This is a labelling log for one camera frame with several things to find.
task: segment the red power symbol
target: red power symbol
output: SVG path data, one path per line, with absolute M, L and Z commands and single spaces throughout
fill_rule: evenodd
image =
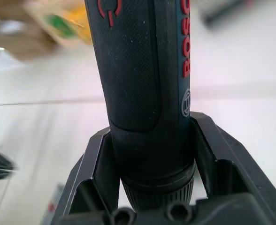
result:
M 105 13 L 104 11 L 102 10 L 101 8 L 101 2 L 100 0 L 97 0 L 97 5 L 99 7 L 99 11 L 100 11 L 100 14 L 103 18 L 105 18 Z M 117 8 L 115 10 L 115 15 L 118 16 L 120 11 L 121 11 L 121 0 L 117 0 Z M 108 17 L 109 17 L 109 24 L 110 24 L 110 27 L 113 27 L 113 17 L 112 17 L 112 12 L 109 10 L 108 11 Z

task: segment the white floor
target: white floor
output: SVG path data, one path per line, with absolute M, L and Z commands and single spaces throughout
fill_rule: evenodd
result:
M 194 8 L 191 22 L 192 110 L 241 141 L 276 187 L 276 0 L 212 31 Z M 91 46 L 26 64 L 0 52 L 0 152 L 18 167 L 0 180 L 0 225 L 38 225 L 56 184 L 106 126 Z M 193 200 L 203 196 L 197 180 Z

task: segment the cordless screwdriver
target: cordless screwdriver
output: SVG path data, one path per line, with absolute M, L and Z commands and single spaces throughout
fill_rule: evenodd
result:
M 114 157 L 136 210 L 189 201 L 190 1 L 86 0 Z

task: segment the blurry background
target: blurry background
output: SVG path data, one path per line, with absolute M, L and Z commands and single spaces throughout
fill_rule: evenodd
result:
M 241 141 L 276 187 L 276 0 L 244 1 L 212 23 L 206 15 L 221 6 L 191 2 L 191 109 Z M 108 126 L 93 46 L 80 32 L 87 24 L 74 19 L 81 6 L 47 4 L 26 2 L 25 21 L 10 15 L 14 21 L 0 24 L 0 153 L 17 166 L 0 180 L 0 225 L 47 224 L 58 186 Z M 193 202 L 206 196 L 198 176 L 195 183 Z

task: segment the rubber grip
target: rubber grip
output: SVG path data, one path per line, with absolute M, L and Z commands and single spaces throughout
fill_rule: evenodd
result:
M 189 0 L 86 0 L 86 7 L 119 166 L 139 179 L 181 171 L 193 158 L 183 153 Z

